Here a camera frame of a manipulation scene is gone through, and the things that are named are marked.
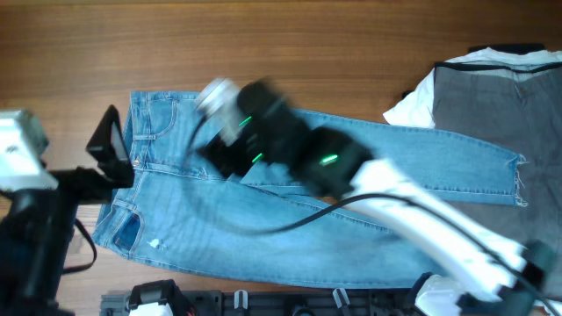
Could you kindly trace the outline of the light blue denim jeans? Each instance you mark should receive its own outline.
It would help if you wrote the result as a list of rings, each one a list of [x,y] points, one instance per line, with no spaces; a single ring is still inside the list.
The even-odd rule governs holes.
[[[192,92],[134,91],[125,124],[133,186],[101,208],[94,241],[128,260],[206,277],[314,288],[411,286],[439,266],[388,227],[348,209],[298,226],[324,207],[282,165],[223,178],[195,153],[218,132]],[[435,129],[320,112],[308,125],[340,130],[391,159],[424,189],[471,206],[519,202],[521,155]]]

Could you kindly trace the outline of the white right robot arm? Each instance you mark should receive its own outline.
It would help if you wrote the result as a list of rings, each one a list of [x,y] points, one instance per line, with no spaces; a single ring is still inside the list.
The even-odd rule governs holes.
[[[427,274],[412,289],[423,313],[527,315],[541,303],[559,314],[541,291],[555,259],[546,244],[494,233],[348,134],[312,128],[268,82],[239,87],[217,78],[195,105],[220,124],[199,153],[222,176],[245,176],[260,162],[282,164],[312,193],[383,222],[445,268],[447,276]]]

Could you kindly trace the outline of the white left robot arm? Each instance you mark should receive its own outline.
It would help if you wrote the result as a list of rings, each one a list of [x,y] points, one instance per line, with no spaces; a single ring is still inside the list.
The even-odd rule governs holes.
[[[89,264],[65,267],[74,232],[92,243],[77,219],[79,205],[107,204],[133,185],[134,172],[119,112],[109,106],[86,150],[94,169],[47,170],[41,156],[49,141],[27,110],[1,113],[1,194],[11,202],[1,221],[1,313],[63,315],[56,301],[61,277]]]

